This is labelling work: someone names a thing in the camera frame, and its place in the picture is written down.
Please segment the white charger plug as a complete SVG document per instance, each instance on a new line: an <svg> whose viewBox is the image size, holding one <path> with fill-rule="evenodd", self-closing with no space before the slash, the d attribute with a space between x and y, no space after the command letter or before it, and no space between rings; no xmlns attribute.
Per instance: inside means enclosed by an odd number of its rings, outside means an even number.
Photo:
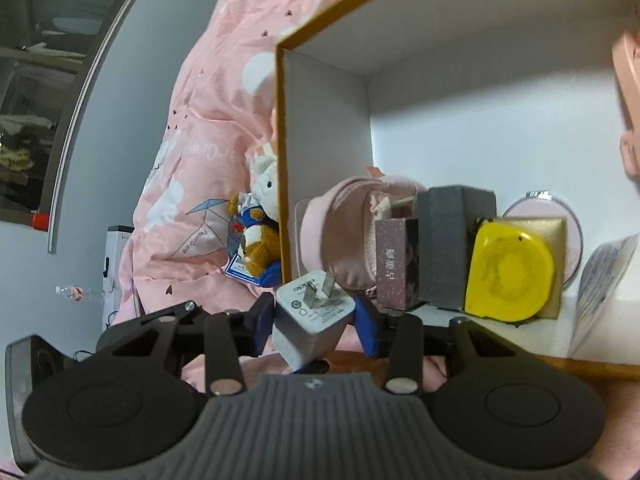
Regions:
<svg viewBox="0 0 640 480"><path fill-rule="evenodd" d="M336 348L355 307L331 273L308 272L276 291L273 348L291 370L323 359Z"/></svg>

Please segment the mauve speckled small box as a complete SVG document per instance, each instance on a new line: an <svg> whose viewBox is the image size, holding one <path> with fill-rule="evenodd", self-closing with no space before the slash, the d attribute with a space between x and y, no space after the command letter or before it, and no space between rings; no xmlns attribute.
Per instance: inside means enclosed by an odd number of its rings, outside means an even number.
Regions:
<svg viewBox="0 0 640 480"><path fill-rule="evenodd" d="M417 218L375 222L376 298L383 307L407 311L419 302Z"/></svg>

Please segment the pink mini backpack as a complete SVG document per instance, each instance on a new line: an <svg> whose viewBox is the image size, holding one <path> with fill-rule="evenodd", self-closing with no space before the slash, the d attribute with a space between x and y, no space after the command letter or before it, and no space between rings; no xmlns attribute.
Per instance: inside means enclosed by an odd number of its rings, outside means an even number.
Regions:
<svg viewBox="0 0 640 480"><path fill-rule="evenodd" d="M425 190L403 176L352 177L294 208L296 263L331 273L349 292L375 286L375 222L412 214Z"/></svg>

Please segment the dark grey box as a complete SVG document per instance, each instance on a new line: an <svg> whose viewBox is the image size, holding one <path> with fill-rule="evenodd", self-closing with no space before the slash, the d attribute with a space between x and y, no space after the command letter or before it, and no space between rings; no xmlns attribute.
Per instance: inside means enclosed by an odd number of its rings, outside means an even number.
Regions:
<svg viewBox="0 0 640 480"><path fill-rule="evenodd" d="M419 292L431 306L464 309L478 222L495 217L494 192L463 185L429 188L416 196Z"/></svg>

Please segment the round compact mirror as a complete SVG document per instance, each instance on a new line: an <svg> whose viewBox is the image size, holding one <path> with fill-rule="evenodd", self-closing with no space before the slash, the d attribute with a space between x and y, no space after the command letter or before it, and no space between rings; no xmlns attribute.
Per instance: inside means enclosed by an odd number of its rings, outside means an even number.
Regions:
<svg viewBox="0 0 640 480"><path fill-rule="evenodd" d="M564 263L563 286L574 280L582 262L584 234L577 214L567 203L547 190L529 191L507 206L503 217L536 223L539 236L553 246L554 258Z"/></svg>

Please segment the white hand cream tube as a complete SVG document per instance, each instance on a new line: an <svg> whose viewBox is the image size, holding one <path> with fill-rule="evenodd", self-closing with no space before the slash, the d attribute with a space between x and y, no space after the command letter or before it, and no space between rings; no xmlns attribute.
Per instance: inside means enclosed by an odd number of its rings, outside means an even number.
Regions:
<svg viewBox="0 0 640 480"><path fill-rule="evenodd" d="M580 277L574 332L568 355L572 358L585 342L604 305L627 272L638 246L639 234L606 242L591 254Z"/></svg>

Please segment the pink handheld fan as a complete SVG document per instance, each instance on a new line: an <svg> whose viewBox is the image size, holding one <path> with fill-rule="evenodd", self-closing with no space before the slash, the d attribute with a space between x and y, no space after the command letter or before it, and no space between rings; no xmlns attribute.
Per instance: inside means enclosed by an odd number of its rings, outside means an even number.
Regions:
<svg viewBox="0 0 640 480"><path fill-rule="evenodd" d="M614 72L628 117L620 157L628 177L639 181L639 33L623 32L612 47Z"/></svg>

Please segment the blue white card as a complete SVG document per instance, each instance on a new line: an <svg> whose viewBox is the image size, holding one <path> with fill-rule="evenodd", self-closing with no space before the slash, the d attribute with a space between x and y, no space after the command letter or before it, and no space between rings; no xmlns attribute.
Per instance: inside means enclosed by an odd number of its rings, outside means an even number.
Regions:
<svg viewBox="0 0 640 480"><path fill-rule="evenodd" d="M224 274L240 282L255 286L260 285L260 278L255 278L250 275L250 272L248 272L247 268L244 266L244 263L237 252L232 255L228 264L224 268Z"/></svg>

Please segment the white storage box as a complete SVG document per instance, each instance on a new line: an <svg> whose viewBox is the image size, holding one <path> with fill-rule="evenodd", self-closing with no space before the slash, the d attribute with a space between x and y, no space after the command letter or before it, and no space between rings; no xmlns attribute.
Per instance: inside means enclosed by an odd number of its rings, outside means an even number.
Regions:
<svg viewBox="0 0 640 480"><path fill-rule="evenodd" d="M119 283L119 267L132 226L109 226L106 231L102 271L102 323L104 330L111 327L122 301Z"/></svg>

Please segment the white black plush cat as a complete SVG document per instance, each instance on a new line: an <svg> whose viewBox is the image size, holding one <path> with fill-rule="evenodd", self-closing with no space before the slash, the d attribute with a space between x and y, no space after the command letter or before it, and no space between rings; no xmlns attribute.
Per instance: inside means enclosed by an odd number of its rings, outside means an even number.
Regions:
<svg viewBox="0 0 640 480"><path fill-rule="evenodd" d="M279 216L279 175L277 145L270 142L262 144L250 161L252 186L250 195L265 211L268 218L275 222Z"/></svg>

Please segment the pink cloud-print duvet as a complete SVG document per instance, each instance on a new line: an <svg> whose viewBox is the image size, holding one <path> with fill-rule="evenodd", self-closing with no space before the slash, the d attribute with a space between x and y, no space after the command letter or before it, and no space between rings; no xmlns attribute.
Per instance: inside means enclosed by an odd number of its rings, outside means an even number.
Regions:
<svg viewBox="0 0 640 480"><path fill-rule="evenodd" d="M276 146L276 47L337 0L218 0L183 62L163 142L120 263L116 323L192 300L210 313L248 308L253 285L230 278L228 205L250 164Z"/></svg>

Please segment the orange cardboard box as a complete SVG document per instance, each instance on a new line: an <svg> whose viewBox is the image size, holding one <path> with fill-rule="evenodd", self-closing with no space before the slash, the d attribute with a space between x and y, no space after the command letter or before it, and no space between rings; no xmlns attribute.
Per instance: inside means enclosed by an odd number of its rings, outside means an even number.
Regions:
<svg viewBox="0 0 640 480"><path fill-rule="evenodd" d="M338 0L277 48L286 278L296 204L369 166L426 186L547 191L582 251L639 229L612 47L639 0Z"/></svg>

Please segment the brown plush keychain toy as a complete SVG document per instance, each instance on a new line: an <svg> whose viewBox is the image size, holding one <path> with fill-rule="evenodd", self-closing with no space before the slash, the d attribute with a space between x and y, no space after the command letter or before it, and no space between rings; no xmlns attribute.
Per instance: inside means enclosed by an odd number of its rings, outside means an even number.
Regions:
<svg viewBox="0 0 640 480"><path fill-rule="evenodd" d="M281 259L279 231L268 224L249 226L242 234L239 254L248 273L260 278Z"/></svg>

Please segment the window frame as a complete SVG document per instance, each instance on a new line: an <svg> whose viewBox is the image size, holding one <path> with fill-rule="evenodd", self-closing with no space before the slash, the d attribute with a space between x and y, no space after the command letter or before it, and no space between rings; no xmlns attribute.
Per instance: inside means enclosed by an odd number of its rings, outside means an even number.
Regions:
<svg viewBox="0 0 640 480"><path fill-rule="evenodd" d="M1 219L47 234L82 114L134 0L1 0Z"/></svg>

